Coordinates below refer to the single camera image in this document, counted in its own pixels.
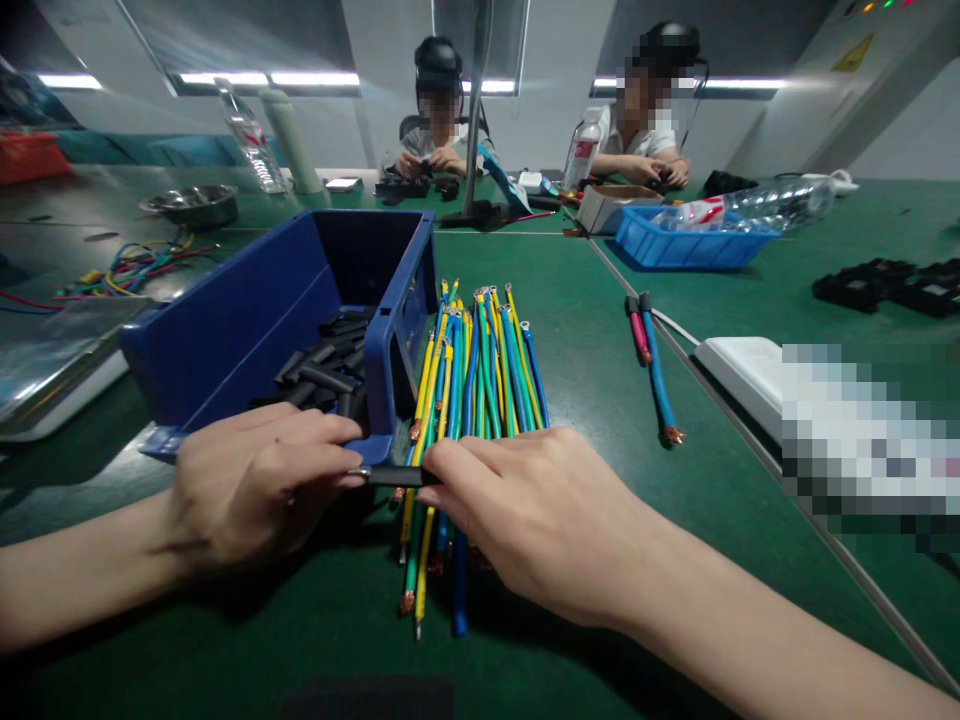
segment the white cable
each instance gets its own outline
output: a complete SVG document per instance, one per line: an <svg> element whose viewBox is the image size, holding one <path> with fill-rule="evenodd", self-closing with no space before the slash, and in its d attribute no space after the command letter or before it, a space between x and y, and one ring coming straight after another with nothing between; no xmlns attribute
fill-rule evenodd
<svg viewBox="0 0 960 720"><path fill-rule="evenodd" d="M653 308L653 310L651 310L651 313L653 314L653 316L654 316L655 318L657 318L657 319L660 320L661 322L664 322L664 323L666 323L667 325L669 325L670 327L672 327L674 330L676 330L678 333L680 333L683 337L685 337L687 340L689 340L690 342L692 342L694 345L696 345L697 347L700 346L700 341L699 341L699 340L697 340L693 335L691 335L690 333L688 333L686 330L684 330L682 327L680 327L680 325L679 325L678 323L676 323L676 322L674 322L673 320L671 320L670 318L668 318L668 317L667 317L666 315L664 315L662 312L660 312L660 311L657 310L656 308Z"/></svg>

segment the white shirt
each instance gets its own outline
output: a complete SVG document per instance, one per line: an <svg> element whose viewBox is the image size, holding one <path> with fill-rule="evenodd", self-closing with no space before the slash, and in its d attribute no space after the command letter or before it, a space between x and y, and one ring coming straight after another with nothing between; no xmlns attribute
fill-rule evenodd
<svg viewBox="0 0 960 720"><path fill-rule="evenodd" d="M675 147L677 144L676 133L673 132L673 124L670 119L669 110L657 110L656 122L650 130L641 130L633 136L630 141L630 147L623 147L623 137L617 129L617 123L613 115L613 105L605 105L600 115L600 130L603 136L600 140L600 152L605 155L645 155L647 157L656 157L669 147Z"/></svg>

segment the metal bowl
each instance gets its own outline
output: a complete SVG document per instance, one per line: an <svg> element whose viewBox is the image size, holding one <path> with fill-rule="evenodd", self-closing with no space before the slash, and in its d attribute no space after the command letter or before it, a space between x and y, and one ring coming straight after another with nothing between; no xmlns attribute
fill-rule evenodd
<svg viewBox="0 0 960 720"><path fill-rule="evenodd" d="M237 219L237 189L232 185L201 185L171 190L140 203L140 209L163 215L192 232L214 230Z"/></svg>

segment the window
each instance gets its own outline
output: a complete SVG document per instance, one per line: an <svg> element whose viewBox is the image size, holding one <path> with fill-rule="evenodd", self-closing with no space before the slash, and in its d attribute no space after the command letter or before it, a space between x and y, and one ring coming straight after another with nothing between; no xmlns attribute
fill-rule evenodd
<svg viewBox="0 0 960 720"><path fill-rule="evenodd" d="M662 20L700 30L700 54L710 61L704 98L770 99L830 14L835 0L617 0L604 40L592 97L612 97L624 59L637 38ZM679 78L679 96L703 79Z"/></svg>
<svg viewBox="0 0 960 720"><path fill-rule="evenodd" d="M100 89L30 0L17 0L5 9L0 57L8 68L35 74L48 87Z"/></svg>
<svg viewBox="0 0 960 720"><path fill-rule="evenodd" d="M497 0L494 5L493 46L484 73L483 94L519 95L528 0ZM433 0L433 32L450 38L463 58L464 92L471 87L474 25L473 2Z"/></svg>
<svg viewBox="0 0 960 720"><path fill-rule="evenodd" d="M340 0L118 0L180 95L358 96L360 79Z"/></svg>

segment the pixelated area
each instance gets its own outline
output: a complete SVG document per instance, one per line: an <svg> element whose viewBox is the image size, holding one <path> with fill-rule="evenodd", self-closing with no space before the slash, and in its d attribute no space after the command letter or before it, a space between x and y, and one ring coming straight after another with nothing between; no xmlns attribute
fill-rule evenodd
<svg viewBox="0 0 960 720"><path fill-rule="evenodd" d="M843 542L960 552L960 347L785 345L783 488Z"/></svg>

